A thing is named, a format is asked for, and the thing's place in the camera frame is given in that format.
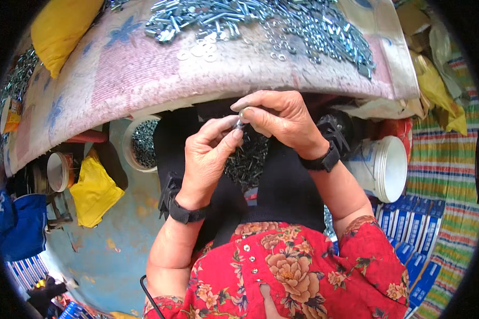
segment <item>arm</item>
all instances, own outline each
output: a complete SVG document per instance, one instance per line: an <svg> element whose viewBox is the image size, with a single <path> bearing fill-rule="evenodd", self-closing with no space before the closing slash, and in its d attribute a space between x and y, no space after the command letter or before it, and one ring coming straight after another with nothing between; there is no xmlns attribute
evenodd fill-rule
<svg viewBox="0 0 479 319"><path fill-rule="evenodd" d="M176 201L187 210L209 205L227 157L242 141L243 132L230 129L237 115L211 119L188 137L185 145L185 173ZM147 290L152 297L186 295L191 258L203 220L182 224L168 217L156 236L147 259Z"/></svg>
<svg viewBox="0 0 479 319"><path fill-rule="evenodd" d="M255 107L260 105L278 111L279 115ZM302 158L317 159L328 151L328 141L312 121L298 92L258 91L238 100L231 109L240 111L244 123L251 123L256 131L266 137L274 135L285 145L294 148ZM339 161L330 173L309 173L332 213L338 238L356 218L373 215L364 190L342 162Z"/></svg>

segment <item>bucket of screws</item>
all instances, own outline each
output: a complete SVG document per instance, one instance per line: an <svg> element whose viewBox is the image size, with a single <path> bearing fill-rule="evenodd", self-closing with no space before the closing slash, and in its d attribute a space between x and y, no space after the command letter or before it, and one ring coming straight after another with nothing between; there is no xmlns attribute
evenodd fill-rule
<svg viewBox="0 0 479 319"><path fill-rule="evenodd" d="M144 173L158 171L153 133L160 117L146 115L134 120L122 138L122 152L132 168Z"/></svg>

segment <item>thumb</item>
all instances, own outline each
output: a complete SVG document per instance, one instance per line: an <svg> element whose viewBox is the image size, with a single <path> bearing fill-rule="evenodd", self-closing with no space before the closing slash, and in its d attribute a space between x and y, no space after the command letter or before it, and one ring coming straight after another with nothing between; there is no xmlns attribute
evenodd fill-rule
<svg viewBox="0 0 479 319"><path fill-rule="evenodd" d="M217 147L210 151L215 153L216 158L219 161L227 160L227 157L234 153L236 146L243 140L243 131L241 129L235 129L229 132L221 141Z"/></svg>
<svg viewBox="0 0 479 319"><path fill-rule="evenodd" d="M269 134L277 135L276 133L283 127L283 119L273 115L263 109L249 106L244 108L239 113L239 118L243 123L251 123L252 126L258 130L262 130L261 134L266 136Z"/></svg>

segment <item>floral print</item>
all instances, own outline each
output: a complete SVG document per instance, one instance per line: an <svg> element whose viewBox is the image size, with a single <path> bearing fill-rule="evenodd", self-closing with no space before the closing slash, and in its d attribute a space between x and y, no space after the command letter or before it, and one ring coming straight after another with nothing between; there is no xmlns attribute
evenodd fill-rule
<svg viewBox="0 0 479 319"><path fill-rule="evenodd" d="M269 284L282 317L403 317L408 271L377 222L370 216L355 220L339 247L340 257L328 237L299 225L243 224L228 244L206 246L192 267L184 302L177 297L155 302L167 319L264 317L258 299L262 282ZM144 313L157 318L148 304Z"/></svg>
<svg viewBox="0 0 479 319"><path fill-rule="evenodd" d="M265 249L273 249L275 246L277 246L279 241L280 238L277 236L277 234L268 234L261 239L261 245Z"/></svg>
<svg viewBox="0 0 479 319"><path fill-rule="evenodd" d="M315 273L309 272L311 263L307 257L286 257L284 254L266 256L270 271L277 278L291 298L307 302L319 291L319 281Z"/></svg>
<svg viewBox="0 0 479 319"><path fill-rule="evenodd" d="M339 287L342 289L346 289L344 279L346 279L347 277L347 275L342 274L338 271L331 271L328 273L328 282L333 285L333 289L337 289Z"/></svg>
<svg viewBox="0 0 479 319"><path fill-rule="evenodd" d="M265 232L267 230L274 230L276 228L278 228L278 223L276 221L246 223L246 224L238 225L234 233L236 235L248 236L248 235Z"/></svg>

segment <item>yellow bag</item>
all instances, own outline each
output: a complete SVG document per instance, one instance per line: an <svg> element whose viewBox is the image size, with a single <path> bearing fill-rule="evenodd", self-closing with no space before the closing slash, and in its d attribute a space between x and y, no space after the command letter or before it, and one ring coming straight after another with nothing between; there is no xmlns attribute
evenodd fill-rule
<svg viewBox="0 0 479 319"><path fill-rule="evenodd" d="M102 4L103 0L51 0L36 17L32 43L52 78L59 76Z"/></svg>
<svg viewBox="0 0 479 319"><path fill-rule="evenodd" d="M78 225L85 227L96 226L107 210L124 195L101 165L95 149L90 149L83 159L78 183L69 191L75 201Z"/></svg>
<svg viewBox="0 0 479 319"><path fill-rule="evenodd" d="M427 57L411 50L410 55L422 94L439 107L438 124L446 132L454 130L466 136L465 110L454 103L433 63Z"/></svg>
<svg viewBox="0 0 479 319"><path fill-rule="evenodd" d="M137 319L138 317L132 316L127 313L123 312L117 312L117 311L111 311L110 314L115 318L115 319Z"/></svg>

